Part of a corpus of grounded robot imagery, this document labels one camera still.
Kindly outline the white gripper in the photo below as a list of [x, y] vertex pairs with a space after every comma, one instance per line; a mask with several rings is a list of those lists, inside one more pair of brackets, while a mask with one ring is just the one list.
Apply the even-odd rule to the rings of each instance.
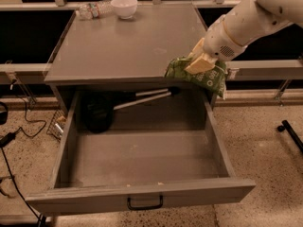
[[246, 49], [228, 35], [224, 18], [217, 19], [188, 54], [190, 62], [185, 70], [191, 75], [213, 69], [217, 60], [232, 61]]

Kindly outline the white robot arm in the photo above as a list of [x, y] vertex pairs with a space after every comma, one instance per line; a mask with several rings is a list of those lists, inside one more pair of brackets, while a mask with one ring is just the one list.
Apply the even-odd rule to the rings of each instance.
[[195, 75], [232, 61], [249, 44], [291, 24], [303, 26], [303, 0], [241, 0], [207, 29], [185, 70]]

